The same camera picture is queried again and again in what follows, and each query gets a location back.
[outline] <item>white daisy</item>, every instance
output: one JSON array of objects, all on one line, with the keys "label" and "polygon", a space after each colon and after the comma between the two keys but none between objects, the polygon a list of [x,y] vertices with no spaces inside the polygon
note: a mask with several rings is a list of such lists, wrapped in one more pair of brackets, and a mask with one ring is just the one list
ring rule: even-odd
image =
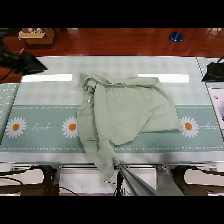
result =
[{"label": "white daisy", "polygon": [[66,119],[66,121],[63,122],[62,131],[64,132],[63,135],[65,135],[66,138],[75,138],[78,135],[76,119],[74,117],[69,117],[69,119]]},{"label": "white daisy", "polygon": [[11,121],[8,122],[6,126],[6,135],[9,138],[17,138],[18,136],[23,134],[23,131],[26,130],[26,120],[22,117],[14,117]]},{"label": "white daisy", "polygon": [[198,132],[198,124],[197,122],[194,120],[194,118],[190,118],[190,117],[182,117],[180,120],[180,123],[182,124],[182,135],[185,135],[185,137],[188,138],[194,138],[195,136],[197,136]]}]

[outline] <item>crumpled garment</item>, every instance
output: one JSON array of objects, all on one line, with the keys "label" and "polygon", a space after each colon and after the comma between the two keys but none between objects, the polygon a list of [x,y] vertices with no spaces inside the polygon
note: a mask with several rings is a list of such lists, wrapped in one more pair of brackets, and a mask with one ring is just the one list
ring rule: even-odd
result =
[{"label": "crumpled garment", "polygon": [[120,163],[114,145],[133,141],[140,132],[181,128],[174,102],[157,78],[81,76],[84,93],[77,111],[79,138],[105,180]]}]

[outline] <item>wooden floor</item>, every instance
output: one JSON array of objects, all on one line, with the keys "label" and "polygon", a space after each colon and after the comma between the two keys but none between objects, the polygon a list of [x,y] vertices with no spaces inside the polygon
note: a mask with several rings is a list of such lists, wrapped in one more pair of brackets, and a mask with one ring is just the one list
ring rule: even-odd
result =
[{"label": "wooden floor", "polygon": [[[180,31],[181,43],[169,39],[171,32]],[[132,55],[132,56],[201,56],[224,55],[224,29],[222,28],[77,28],[62,29],[50,47],[31,47],[16,36],[4,39],[13,52],[21,49],[35,56],[66,55]],[[0,77],[7,70],[0,70]],[[19,82],[20,77],[11,74],[4,82]]]}]

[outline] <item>daisy center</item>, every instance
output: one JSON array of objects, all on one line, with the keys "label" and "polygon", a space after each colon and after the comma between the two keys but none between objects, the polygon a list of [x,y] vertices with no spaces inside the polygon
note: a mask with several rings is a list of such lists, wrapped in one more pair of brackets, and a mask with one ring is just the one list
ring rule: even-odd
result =
[{"label": "daisy center", "polygon": [[187,130],[192,130],[192,124],[190,124],[190,123],[186,123],[185,124],[185,128],[187,129]]},{"label": "daisy center", "polygon": [[12,126],[13,131],[17,131],[17,130],[19,130],[19,128],[20,128],[19,124],[14,124]]},{"label": "daisy center", "polygon": [[70,125],[69,125],[69,129],[70,129],[71,131],[74,131],[74,130],[76,129],[76,124],[70,124]]}]

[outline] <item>table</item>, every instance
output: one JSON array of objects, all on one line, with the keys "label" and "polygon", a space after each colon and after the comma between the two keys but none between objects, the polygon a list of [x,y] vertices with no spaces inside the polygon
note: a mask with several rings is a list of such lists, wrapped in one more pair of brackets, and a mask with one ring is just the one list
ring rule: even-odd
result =
[{"label": "table", "polygon": [[83,164],[88,161],[78,138],[65,138],[61,125],[75,117],[81,104],[80,73],[111,77],[138,74],[187,74],[187,83],[164,83],[173,96],[181,120],[194,118],[199,133],[194,138],[181,132],[143,133],[132,143],[116,146],[122,163],[176,164],[224,161],[224,144],[207,87],[195,57],[63,56],[40,57],[49,69],[42,74],[73,74],[70,82],[22,82],[10,120],[27,122],[18,138],[4,134],[1,162]]}]

